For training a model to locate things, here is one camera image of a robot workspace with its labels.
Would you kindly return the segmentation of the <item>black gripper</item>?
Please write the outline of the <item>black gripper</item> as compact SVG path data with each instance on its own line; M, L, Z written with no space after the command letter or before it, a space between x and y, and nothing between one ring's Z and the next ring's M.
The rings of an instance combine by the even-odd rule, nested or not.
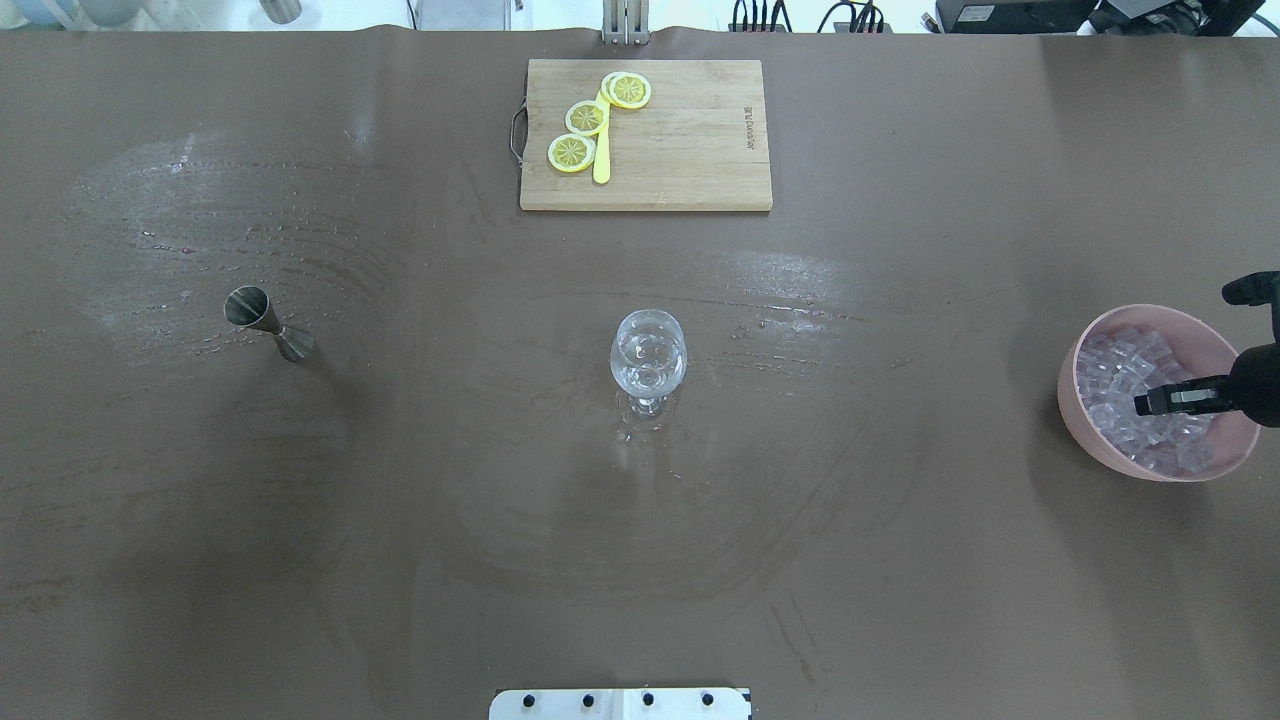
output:
M1253 423L1279 428L1279 346L1272 342L1238 355L1229 375L1207 375L1148 389L1133 398L1139 416L1192 416L1239 411Z

